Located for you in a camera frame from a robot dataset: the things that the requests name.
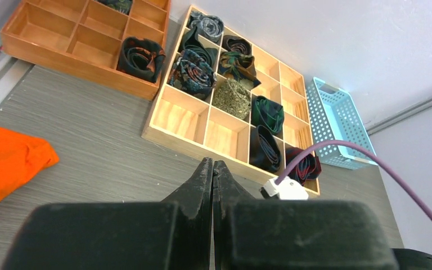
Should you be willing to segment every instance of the orange fabric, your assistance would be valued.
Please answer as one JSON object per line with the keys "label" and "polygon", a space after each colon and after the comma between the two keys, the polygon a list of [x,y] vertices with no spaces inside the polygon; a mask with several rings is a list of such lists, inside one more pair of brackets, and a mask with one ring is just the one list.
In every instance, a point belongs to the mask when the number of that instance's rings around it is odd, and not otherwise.
{"label": "orange fabric", "polygon": [[46,140],[0,128],[0,201],[57,162]]}

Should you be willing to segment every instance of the gray floor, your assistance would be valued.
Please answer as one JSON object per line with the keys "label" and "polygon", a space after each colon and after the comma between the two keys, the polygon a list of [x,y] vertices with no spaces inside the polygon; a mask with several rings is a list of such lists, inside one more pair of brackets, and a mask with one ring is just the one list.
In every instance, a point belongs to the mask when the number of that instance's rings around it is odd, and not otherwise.
{"label": "gray floor", "polygon": [[[47,139],[60,162],[0,203],[0,264],[24,218],[51,202],[158,201],[198,160],[141,138],[151,103],[34,67],[0,109],[0,127]],[[235,177],[251,194],[259,185]],[[323,167],[322,199],[358,200],[377,214],[392,247],[402,247],[377,167]]]}

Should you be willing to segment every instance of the white connector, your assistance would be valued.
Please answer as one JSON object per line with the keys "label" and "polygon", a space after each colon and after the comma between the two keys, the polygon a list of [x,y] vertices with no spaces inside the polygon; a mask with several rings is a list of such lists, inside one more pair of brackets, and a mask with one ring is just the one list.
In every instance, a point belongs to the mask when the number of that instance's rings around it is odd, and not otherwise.
{"label": "white connector", "polygon": [[305,191],[304,187],[299,182],[286,176],[279,184],[275,184],[274,177],[267,181],[260,189],[261,194],[265,199],[279,199],[279,200],[307,200],[309,194]]}

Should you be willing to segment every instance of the wooden compartment box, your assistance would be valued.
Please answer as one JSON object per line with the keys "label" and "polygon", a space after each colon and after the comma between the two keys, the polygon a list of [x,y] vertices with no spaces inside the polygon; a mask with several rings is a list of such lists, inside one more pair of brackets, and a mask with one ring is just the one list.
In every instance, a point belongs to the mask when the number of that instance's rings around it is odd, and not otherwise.
{"label": "wooden compartment box", "polygon": [[151,100],[156,83],[116,70],[122,41],[165,46],[171,0],[133,0],[129,16],[96,0],[23,0],[1,31],[4,51]]}
{"label": "wooden compartment box", "polygon": [[[179,41],[184,33],[189,31],[186,25],[191,10],[198,9],[191,6],[186,15],[171,55],[173,61],[179,56]],[[228,27],[224,28],[224,34],[241,37]],[[206,48],[217,48],[219,53],[225,51],[221,48],[221,42],[215,44],[202,36],[198,39]],[[261,48],[251,45],[257,78],[261,81],[260,86],[250,91],[252,98],[262,95],[283,105],[284,125],[282,132],[275,136],[281,152],[284,153],[287,147],[306,149],[313,141],[304,78]],[[213,66],[215,71],[218,69],[217,66],[218,63]],[[169,73],[170,68],[164,74],[161,90],[155,98],[143,130],[143,138],[193,158],[202,159],[209,156],[216,160],[224,160],[232,173],[261,184],[282,173],[285,169],[284,155],[283,166],[276,174],[249,164],[249,137],[251,130],[255,128],[251,124],[250,115],[244,120],[238,119],[212,106],[213,95],[206,100],[200,100],[166,84]],[[217,74],[215,89],[225,80],[225,77]],[[310,197],[320,195],[318,179],[306,181],[304,187]]]}

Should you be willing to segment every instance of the light blue basket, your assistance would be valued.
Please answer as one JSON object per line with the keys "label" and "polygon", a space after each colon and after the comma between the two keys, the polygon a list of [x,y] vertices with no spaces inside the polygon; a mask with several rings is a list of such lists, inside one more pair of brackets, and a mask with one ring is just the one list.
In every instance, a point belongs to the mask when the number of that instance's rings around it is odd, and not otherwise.
{"label": "light blue basket", "polygon": [[[362,119],[350,94],[315,78],[307,84],[310,125],[314,142],[343,140],[356,143],[375,154]],[[317,150],[320,162],[356,170],[376,165],[366,155],[344,147],[327,146]]]}

